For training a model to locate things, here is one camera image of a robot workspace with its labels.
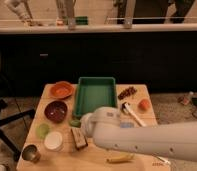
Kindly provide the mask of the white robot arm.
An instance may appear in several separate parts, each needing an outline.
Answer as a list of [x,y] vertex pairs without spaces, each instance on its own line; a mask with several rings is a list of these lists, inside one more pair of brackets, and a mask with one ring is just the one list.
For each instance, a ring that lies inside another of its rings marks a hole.
[[197,162],[197,122],[120,127],[120,111],[100,107],[81,118],[81,131],[103,149]]

